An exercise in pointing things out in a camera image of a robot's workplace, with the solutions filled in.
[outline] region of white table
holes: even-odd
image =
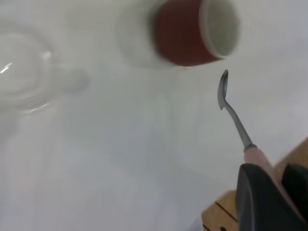
[[[154,1],[2,0],[0,15],[42,33],[78,80],[41,112],[1,114],[0,230],[189,229],[235,188],[243,162],[217,103],[225,69],[227,99],[270,161],[299,144],[308,133],[308,2],[234,3],[237,52],[183,68],[165,65],[148,40]]]

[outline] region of wooden board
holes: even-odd
[[[287,164],[308,168],[308,138],[276,166],[280,178]],[[223,231],[238,231],[235,195],[236,191],[227,192],[203,212],[202,221],[207,231],[221,231],[220,227],[225,228]]]

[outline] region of mug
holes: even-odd
[[[158,10],[158,52],[180,66],[215,62],[237,45],[239,19],[230,0],[169,0]]]

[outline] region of utensil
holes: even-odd
[[[280,182],[278,175],[276,171],[273,169],[271,164],[269,163],[268,159],[264,155],[264,153],[257,148],[256,145],[254,145],[246,132],[243,124],[241,123],[238,115],[234,111],[234,109],[230,106],[230,104],[226,101],[226,95],[227,95],[227,86],[228,86],[228,76],[229,72],[228,70],[225,70],[223,73],[219,87],[218,87],[218,104],[220,106],[220,109],[226,108],[229,114],[231,115],[235,126],[239,132],[239,135],[242,139],[243,145],[244,145],[244,160],[247,164],[254,164],[260,166],[264,171],[267,172],[267,174],[270,176],[271,180],[277,187],[277,189],[280,191],[281,195],[284,197],[286,202],[289,204],[289,206],[297,213],[297,215],[302,218],[300,212],[297,210],[295,204],[293,203],[292,199],[286,192],[285,188],[283,187],[282,183]]]

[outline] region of spoon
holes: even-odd
[[[243,145],[244,145],[244,160],[246,164],[254,164],[261,167],[266,173],[269,175],[277,189],[280,191],[281,195],[284,197],[286,202],[289,204],[289,206],[297,213],[297,215],[303,219],[300,212],[294,205],[292,199],[290,198],[289,194],[286,192],[285,188],[283,187],[282,183],[279,180],[279,177],[276,173],[276,171],[271,166],[270,162],[264,155],[264,153],[257,148],[256,145],[254,145],[246,132],[243,124],[241,123],[239,117],[237,116],[234,109],[230,106],[230,104],[226,101],[226,95],[227,95],[227,86],[228,86],[228,70],[225,70],[223,73],[219,87],[218,87],[218,104],[220,109],[226,108],[229,114],[231,115],[235,126],[237,128],[237,131],[242,139]]]

